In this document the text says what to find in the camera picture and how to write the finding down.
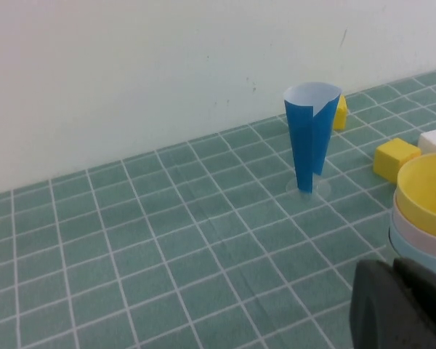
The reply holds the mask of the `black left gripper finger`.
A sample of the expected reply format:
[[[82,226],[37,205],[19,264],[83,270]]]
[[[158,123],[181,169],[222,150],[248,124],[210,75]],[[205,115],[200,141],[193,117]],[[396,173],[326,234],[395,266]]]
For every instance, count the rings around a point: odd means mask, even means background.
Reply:
[[[436,348],[436,273],[403,257],[358,262],[350,333],[354,348]]]

